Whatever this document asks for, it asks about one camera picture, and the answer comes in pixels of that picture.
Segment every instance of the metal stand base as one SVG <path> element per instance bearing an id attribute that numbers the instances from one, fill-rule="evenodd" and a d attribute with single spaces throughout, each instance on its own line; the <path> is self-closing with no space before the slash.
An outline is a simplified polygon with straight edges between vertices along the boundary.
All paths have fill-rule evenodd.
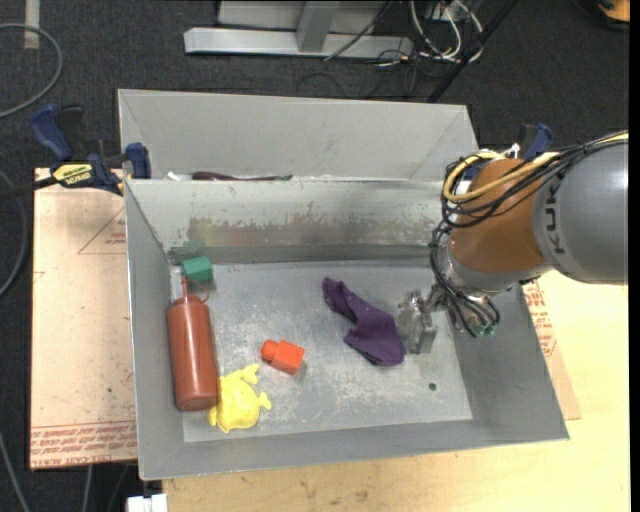
<path id="1" fill-rule="evenodd" d="M 328 34 L 320 50 L 301 51 L 296 32 L 241 30 L 230 28 L 192 28 L 185 32 L 187 53 L 233 53 L 253 55 L 288 55 L 328 57 L 353 40 L 353 34 Z M 386 51 L 410 53 L 413 44 L 395 36 L 362 36 L 342 58 L 375 59 Z"/>

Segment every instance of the gray metal tray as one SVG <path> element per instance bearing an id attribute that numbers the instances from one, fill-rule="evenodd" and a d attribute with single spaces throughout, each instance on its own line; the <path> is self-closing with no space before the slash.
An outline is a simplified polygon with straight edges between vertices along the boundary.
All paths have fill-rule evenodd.
<path id="1" fill-rule="evenodd" d="M 567 437 L 521 291 L 498 296 L 496 334 L 451 333 L 428 353 L 379 368 L 343 341 L 323 277 L 380 309 L 431 284 L 436 183 L 129 180 L 125 188 L 139 467 L 143 479 L 396 457 Z M 305 346 L 294 377 L 262 364 L 273 408 L 224 434 L 180 413 L 165 312 L 182 259 L 208 256 L 221 373 L 259 362 L 265 339 Z"/>

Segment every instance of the bin floor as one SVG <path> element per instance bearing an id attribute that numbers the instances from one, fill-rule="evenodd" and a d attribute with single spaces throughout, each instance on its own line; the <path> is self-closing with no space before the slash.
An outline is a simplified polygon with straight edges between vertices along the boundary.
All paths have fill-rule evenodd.
<path id="1" fill-rule="evenodd" d="M 438 331 L 428 353 L 375 366 L 343 341 L 354 324 L 325 303 L 325 277 L 394 317 L 407 293 L 425 293 L 432 281 L 424 260 L 214 265 L 208 304 L 220 374 L 260 363 L 254 389 L 269 396 L 272 409 L 262 409 L 256 426 L 228 434 L 211 427 L 204 412 L 182 413 L 185 442 L 471 419 L 442 313 L 434 315 Z M 305 349 L 298 373 L 261 360 L 267 339 Z"/>

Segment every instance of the white cable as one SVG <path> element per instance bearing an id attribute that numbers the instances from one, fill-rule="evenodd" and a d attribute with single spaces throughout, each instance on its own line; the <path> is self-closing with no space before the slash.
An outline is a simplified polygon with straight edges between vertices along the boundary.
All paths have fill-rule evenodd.
<path id="1" fill-rule="evenodd" d="M 82 512 L 89 510 L 89 493 L 91 491 L 91 482 L 93 480 L 93 464 L 87 470 L 87 481 L 84 486 L 84 497 L 82 498 Z"/>
<path id="2" fill-rule="evenodd" d="M 53 88 L 54 85 L 56 85 L 56 83 L 58 82 L 58 79 L 60 78 L 60 75 L 62 74 L 62 64 L 63 64 L 62 50 L 60 49 L 60 45 L 58 45 L 58 43 L 56 42 L 56 40 L 53 37 L 51 37 L 47 32 L 45 32 L 41 28 L 32 27 L 30 25 L 25 25 L 24 23 L 2 23 L 2 24 L 0 24 L 0 30 L 8 30 L 8 29 L 15 29 L 15 28 L 18 28 L 18 29 L 21 29 L 21 30 L 26 30 L 28 32 L 33 32 L 35 34 L 39 34 L 39 35 L 43 36 L 45 39 L 47 39 L 53 45 L 53 48 L 56 51 L 56 54 L 58 56 L 58 66 L 56 67 L 56 71 L 55 71 L 55 73 L 53 75 L 53 78 L 49 81 L 49 83 L 47 85 L 44 86 L 44 88 L 40 92 L 38 92 L 36 95 L 34 95 L 31 98 L 29 98 L 27 101 L 25 101 L 23 103 L 20 103 L 19 105 L 15 106 L 13 108 L 10 108 L 9 110 L 5 110 L 4 112 L 0 112 L 0 119 L 8 117 L 11 114 L 15 114 L 16 112 L 19 112 L 19 111 L 23 110 L 24 108 L 28 107 L 29 105 L 32 105 L 33 103 L 38 101 L 45 94 L 47 94 Z"/>
<path id="3" fill-rule="evenodd" d="M 7 177 L 5 173 L 0 171 L 0 178 L 2 178 L 7 185 L 9 186 L 9 190 L 13 189 L 13 182 Z M 19 213 L 20 213 L 20 226 L 22 230 L 21 235 L 21 243 L 20 243 L 20 253 L 18 254 L 18 258 L 13 265 L 13 269 L 7 277 L 7 280 L 0 285 L 0 297 L 4 295 L 4 293 L 9 289 L 9 287 L 13 284 L 13 282 L 18 277 L 18 274 L 22 270 L 28 256 L 28 248 L 29 248 L 29 231 L 28 231 L 28 223 L 27 223 L 27 213 L 24 207 L 24 203 L 22 199 L 19 197 L 14 198 L 16 203 L 18 204 Z"/>
<path id="4" fill-rule="evenodd" d="M 520 145 L 517 142 L 514 142 L 509 149 L 503 151 L 501 154 L 504 155 L 505 157 L 508 157 L 509 155 L 513 154 L 512 158 L 518 158 L 518 153 L 520 153 Z"/>
<path id="5" fill-rule="evenodd" d="M 120 492 L 120 487 L 122 487 L 122 482 L 124 482 L 124 477 L 127 476 L 127 471 L 128 470 L 129 470 L 129 468 L 125 464 L 124 469 L 122 470 L 122 473 L 120 473 L 120 476 L 118 477 L 118 481 L 116 482 L 116 486 L 113 489 L 113 493 L 111 494 L 111 498 L 109 499 L 109 503 L 107 505 L 106 512 L 112 512 L 113 511 L 113 506 L 116 504 L 116 501 L 118 499 L 118 493 Z"/>
<path id="6" fill-rule="evenodd" d="M 458 7 L 460 7 L 461 9 L 463 9 L 467 13 L 467 16 L 469 16 L 469 18 L 471 19 L 471 21 L 474 24 L 476 30 L 478 32 L 482 32 L 482 24 L 478 20 L 477 16 L 466 5 L 464 5 L 464 3 L 462 3 L 460 0 L 454 0 L 454 3 L 455 3 L 455 5 L 457 5 Z M 451 17 L 451 13 L 450 13 L 449 9 L 445 8 L 444 9 L 444 14 L 448 18 L 447 23 L 449 23 L 449 25 L 453 29 L 454 35 L 456 37 L 456 48 L 455 48 L 455 50 L 449 50 L 449 51 L 443 52 L 440 49 L 438 49 L 431 42 L 431 40 L 425 35 L 424 31 L 422 30 L 422 27 L 420 26 L 420 22 L 418 20 L 418 15 L 416 13 L 415 2 L 413 2 L 413 1 L 410 2 L 410 7 L 411 7 L 411 9 L 410 9 L 411 10 L 411 19 L 413 21 L 414 26 L 416 27 L 416 29 L 418 30 L 418 32 L 420 33 L 420 35 L 422 36 L 424 41 L 429 45 L 431 50 L 433 50 L 437 54 L 437 55 L 433 55 L 431 53 L 420 52 L 419 55 L 421 57 L 424 57 L 424 58 L 427 58 L 427 59 L 440 60 L 440 61 L 446 61 L 446 62 L 452 62 L 452 63 L 459 62 L 460 59 L 457 59 L 455 57 L 456 57 L 456 55 L 458 55 L 458 53 L 462 49 L 462 37 L 460 35 L 460 31 L 458 30 L 458 27 L 457 27 L 455 21 L 453 21 L 453 18 Z M 476 60 L 478 60 L 480 55 L 482 55 L 482 48 L 480 48 L 480 50 L 478 50 L 478 52 L 473 57 L 471 57 L 469 59 L 469 62 L 475 62 Z"/>

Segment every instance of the cardboard sheet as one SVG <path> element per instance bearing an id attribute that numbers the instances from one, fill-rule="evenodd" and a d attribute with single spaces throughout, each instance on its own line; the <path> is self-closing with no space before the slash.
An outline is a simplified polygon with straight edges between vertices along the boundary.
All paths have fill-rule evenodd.
<path id="1" fill-rule="evenodd" d="M 553 388 L 556 391 L 558 402 L 560 402 L 562 415 L 565 420 L 580 419 L 580 407 L 560 352 L 549 310 L 544 302 L 544 291 L 538 282 L 534 281 L 523 286 L 523 292 L 531 313 L 531 321 L 536 329 L 538 341 L 549 368 Z"/>
<path id="2" fill-rule="evenodd" d="M 137 457 L 125 244 L 122 197 L 35 194 L 32 469 Z"/>

